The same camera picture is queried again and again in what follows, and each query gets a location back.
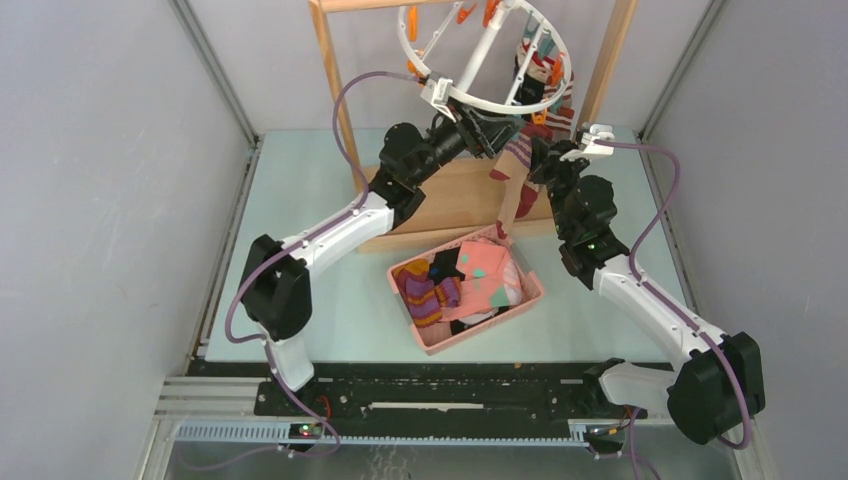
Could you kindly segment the beige red striped sock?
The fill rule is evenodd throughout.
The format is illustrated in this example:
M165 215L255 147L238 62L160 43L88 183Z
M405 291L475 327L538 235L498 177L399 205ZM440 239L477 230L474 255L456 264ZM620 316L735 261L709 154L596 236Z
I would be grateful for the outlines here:
M516 208L515 218L520 219L528 215L539 196L540 186L525 180L520 189L519 203Z

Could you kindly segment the orange cuffed grey sock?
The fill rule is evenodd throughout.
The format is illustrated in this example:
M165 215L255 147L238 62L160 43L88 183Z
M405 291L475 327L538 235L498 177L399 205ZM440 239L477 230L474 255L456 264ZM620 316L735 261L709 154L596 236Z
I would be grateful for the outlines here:
M571 74L566 83L564 94L547 110L544 127L550 132L550 136L554 140L567 140L572 135L575 116L574 109L572 108L574 80L574 74Z

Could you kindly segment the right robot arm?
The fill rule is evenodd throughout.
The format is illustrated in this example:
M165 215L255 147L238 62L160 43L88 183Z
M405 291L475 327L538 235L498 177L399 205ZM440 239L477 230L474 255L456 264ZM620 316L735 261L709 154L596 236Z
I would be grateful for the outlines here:
M670 417L694 443L718 440L744 450L766 405L760 347L745 332L727 334L658 285L636 259L645 233L632 247L615 236L613 186L584 171L617 146L611 140L531 143L529 177L547 190L565 269L626 312L671 365L660 370L610 359L590 373L583 408L596 418L620 406L641 408Z

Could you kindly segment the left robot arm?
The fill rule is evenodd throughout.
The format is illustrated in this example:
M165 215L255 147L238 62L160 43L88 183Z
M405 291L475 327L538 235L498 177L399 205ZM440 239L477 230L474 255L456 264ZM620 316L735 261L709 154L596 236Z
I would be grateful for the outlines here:
M378 170L349 206L298 236L253 241L234 303L257 325L272 376L282 385L277 402L290 415L304 416L316 403L308 383L314 366L299 336L312 316L312 281L413 217L426 197L423 184L442 167L464 153L494 157L522 124L474 108L454 119L438 114L425 132L396 124L383 137Z

